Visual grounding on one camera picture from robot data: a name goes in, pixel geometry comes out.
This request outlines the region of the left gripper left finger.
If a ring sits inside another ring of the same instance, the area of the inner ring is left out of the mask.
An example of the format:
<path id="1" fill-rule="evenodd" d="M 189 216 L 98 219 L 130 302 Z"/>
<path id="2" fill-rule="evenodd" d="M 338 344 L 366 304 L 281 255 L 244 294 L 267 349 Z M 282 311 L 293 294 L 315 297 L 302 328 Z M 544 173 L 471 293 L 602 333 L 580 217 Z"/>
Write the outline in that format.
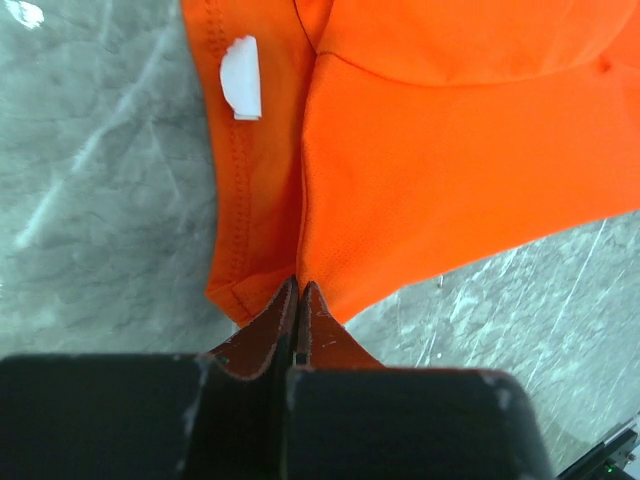
<path id="1" fill-rule="evenodd" d="M 284 365 L 289 365 L 298 298 L 298 282 L 294 276 L 289 277 L 248 325 L 208 355 L 228 375 L 242 381 L 253 381 L 263 376 L 281 355 L 284 356 Z"/>

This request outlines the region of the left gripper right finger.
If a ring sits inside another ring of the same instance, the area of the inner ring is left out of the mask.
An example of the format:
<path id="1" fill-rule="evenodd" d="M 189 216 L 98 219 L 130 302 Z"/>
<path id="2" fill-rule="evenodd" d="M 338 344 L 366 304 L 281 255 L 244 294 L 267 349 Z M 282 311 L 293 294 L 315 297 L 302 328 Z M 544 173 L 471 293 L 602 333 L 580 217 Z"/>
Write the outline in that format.
<path id="1" fill-rule="evenodd" d="M 295 364 L 314 369 L 384 369 L 330 313 L 321 289 L 310 282 L 302 295 Z"/>

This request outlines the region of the orange t-shirt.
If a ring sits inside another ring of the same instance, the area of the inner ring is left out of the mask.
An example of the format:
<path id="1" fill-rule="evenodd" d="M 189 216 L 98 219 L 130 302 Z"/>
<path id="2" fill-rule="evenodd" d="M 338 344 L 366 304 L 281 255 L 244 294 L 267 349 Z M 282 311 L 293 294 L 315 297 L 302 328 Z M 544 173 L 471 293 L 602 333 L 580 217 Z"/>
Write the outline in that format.
<path id="1" fill-rule="evenodd" d="M 339 321 L 639 206 L 635 1 L 185 1 L 218 190 L 207 297 Z"/>

